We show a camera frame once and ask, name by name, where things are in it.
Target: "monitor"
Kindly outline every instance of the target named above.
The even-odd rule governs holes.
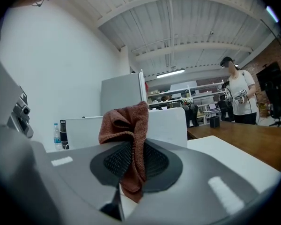
[[[274,86],[281,85],[281,71],[277,62],[274,62],[256,74],[260,89],[264,91],[266,84],[271,82]]]
[[[216,105],[214,103],[208,105],[209,110],[216,109]]]

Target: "brown towel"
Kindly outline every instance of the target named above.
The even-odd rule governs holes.
[[[124,194],[138,203],[141,186],[146,181],[144,165],[144,142],[148,130],[148,105],[146,102],[107,112],[103,116],[99,142],[131,141],[132,162],[121,180]]]

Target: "white ceiling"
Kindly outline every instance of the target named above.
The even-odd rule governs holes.
[[[274,26],[261,0],[73,1],[119,50],[133,52],[146,81],[173,66],[217,70],[225,56],[241,63],[270,34],[260,19]]]

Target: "white wall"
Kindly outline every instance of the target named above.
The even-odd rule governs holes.
[[[129,50],[127,46],[124,46],[121,48],[121,54],[120,54],[120,65],[122,69],[125,71],[128,69],[129,73],[132,71],[139,73],[141,70],[138,67],[138,64],[135,60],[134,54]]]
[[[45,1],[11,9],[0,43],[0,60],[28,96],[33,140],[47,151],[55,150],[54,122],[100,115],[101,81],[122,75],[119,52],[65,8]]]
[[[197,87],[197,81],[189,81],[189,82],[172,84],[170,86],[170,90],[183,89],[183,88],[187,88],[187,86],[189,86],[190,88]],[[179,97],[181,97],[181,93],[174,94],[172,97],[179,98]]]

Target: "fluorescent light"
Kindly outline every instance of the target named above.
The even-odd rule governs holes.
[[[185,71],[184,69],[181,69],[181,70],[177,70],[177,71],[173,71],[173,72],[169,72],[169,73],[164,73],[164,74],[161,74],[161,75],[157,75],[157,78],[172,76],[172,75],[175,75],[175,74],[183,73],[184,71]]]
[[[272,10],[272,8],[270,6],[267,6],[266,10],[272,16],[272,18],[275,20],[275,22],[277,23],[279,21],[279,19],[278,19],[277,15],[274,13],[274,11]]]

